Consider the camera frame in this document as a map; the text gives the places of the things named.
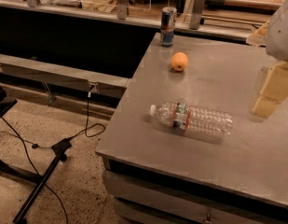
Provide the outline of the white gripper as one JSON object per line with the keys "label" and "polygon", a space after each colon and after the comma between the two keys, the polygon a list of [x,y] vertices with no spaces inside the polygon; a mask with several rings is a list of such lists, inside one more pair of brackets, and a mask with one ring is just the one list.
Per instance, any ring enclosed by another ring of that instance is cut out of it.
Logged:
{"label": "white gripper", "polygon": [[268,118],[288,97],[288,0],[285,0],[265,22],[249,35],[246,43],[265,46],[267,54],[279,62],[267,70],[263,85],[256,97],[251,112],[257,117]]}

